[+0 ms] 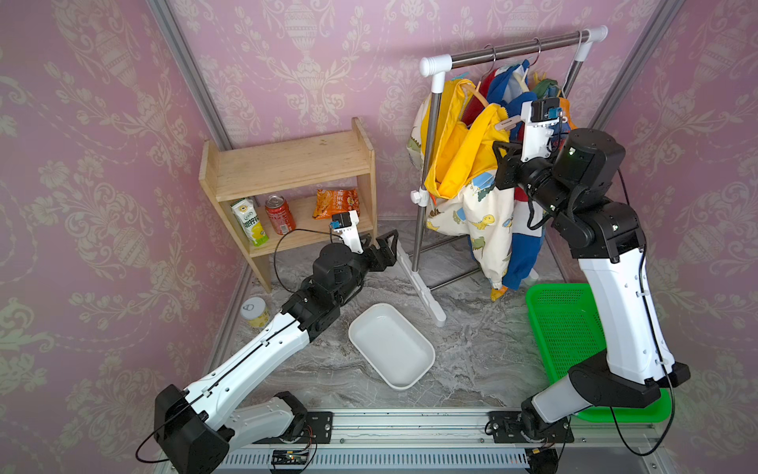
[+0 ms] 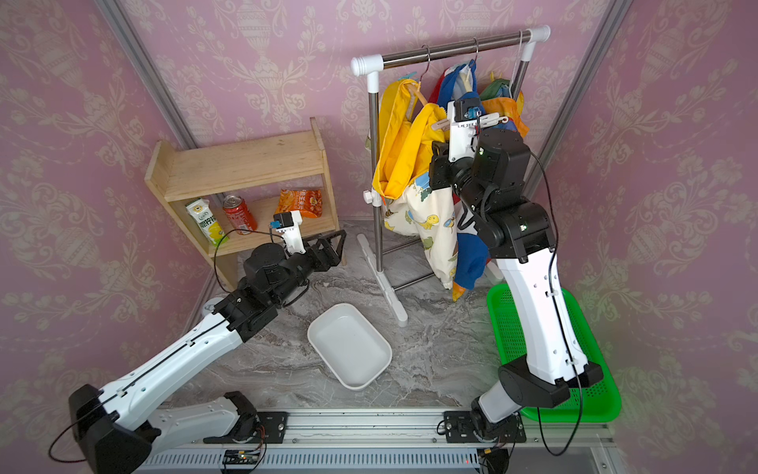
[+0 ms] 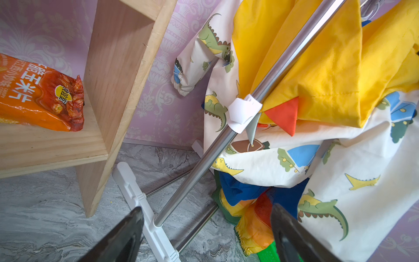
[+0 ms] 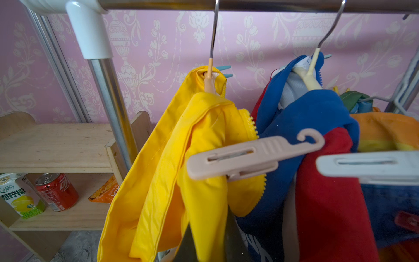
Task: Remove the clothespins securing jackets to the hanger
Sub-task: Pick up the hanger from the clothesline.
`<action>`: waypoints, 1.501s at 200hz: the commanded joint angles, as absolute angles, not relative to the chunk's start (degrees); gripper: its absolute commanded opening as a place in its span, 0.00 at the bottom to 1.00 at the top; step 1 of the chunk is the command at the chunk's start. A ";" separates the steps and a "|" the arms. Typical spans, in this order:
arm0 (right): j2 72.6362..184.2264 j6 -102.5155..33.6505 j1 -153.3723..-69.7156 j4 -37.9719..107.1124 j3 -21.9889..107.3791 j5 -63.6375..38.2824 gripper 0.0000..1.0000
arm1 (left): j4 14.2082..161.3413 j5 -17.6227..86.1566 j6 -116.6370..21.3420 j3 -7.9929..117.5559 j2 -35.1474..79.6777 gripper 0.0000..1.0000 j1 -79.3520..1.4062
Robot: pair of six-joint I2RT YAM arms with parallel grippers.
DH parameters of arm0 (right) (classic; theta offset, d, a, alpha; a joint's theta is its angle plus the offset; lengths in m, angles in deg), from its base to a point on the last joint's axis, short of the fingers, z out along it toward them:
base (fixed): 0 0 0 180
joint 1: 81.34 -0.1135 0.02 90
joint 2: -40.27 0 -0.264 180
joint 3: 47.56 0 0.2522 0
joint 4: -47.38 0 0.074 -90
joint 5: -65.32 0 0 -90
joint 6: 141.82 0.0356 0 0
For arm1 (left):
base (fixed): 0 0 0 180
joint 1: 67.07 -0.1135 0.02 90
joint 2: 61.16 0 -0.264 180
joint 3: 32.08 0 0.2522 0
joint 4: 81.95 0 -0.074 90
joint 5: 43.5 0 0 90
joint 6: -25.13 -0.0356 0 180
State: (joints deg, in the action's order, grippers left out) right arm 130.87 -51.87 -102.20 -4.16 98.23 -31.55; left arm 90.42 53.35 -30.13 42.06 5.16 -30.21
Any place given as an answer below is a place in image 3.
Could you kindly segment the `yellow dinosaur print jacket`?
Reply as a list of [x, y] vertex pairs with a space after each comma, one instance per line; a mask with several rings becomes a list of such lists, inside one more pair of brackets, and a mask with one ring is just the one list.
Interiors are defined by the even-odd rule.
[[[180, 95], [210, 75], [204, 149], [320, 5], [221, 1], [175, 60]], [[344, 262], [365, 262], [419, 199], [419, 3], [362, 25], [346, 1], [264, 100], [254, 131], [212, 164], [241, 183], [292, 188], [297, 218]]]

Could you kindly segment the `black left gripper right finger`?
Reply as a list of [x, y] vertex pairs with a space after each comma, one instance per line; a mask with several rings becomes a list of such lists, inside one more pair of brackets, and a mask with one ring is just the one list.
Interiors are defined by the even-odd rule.
[[271, 226], [281, 262], [340, 261], [279, 204], [272, 208]]

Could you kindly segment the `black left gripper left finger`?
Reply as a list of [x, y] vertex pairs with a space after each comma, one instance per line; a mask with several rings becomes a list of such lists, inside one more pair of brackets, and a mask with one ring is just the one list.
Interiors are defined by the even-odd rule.
[[135, 207], [82, 258], [81, 262], [135, 262], [143, 241], [144, 214]]

